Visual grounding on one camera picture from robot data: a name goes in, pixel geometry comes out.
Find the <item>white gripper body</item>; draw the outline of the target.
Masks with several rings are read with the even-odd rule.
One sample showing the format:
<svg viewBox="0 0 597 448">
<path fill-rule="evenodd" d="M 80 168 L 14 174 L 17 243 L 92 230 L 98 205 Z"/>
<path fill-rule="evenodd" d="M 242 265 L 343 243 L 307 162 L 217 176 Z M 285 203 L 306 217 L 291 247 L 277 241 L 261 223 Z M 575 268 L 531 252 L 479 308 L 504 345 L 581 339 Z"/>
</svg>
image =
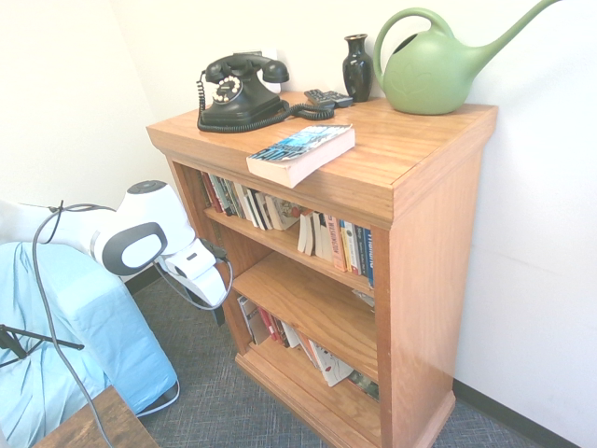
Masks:
<svg viewBox="0 0 597 448">
<path fill-rule="evenodd" d="M 168 274 L 211 307 L 225 299 L 225 285 L 215 267 L 215 257 L 206 248 L 187 248 L 161 261 Z"/>
</svg>

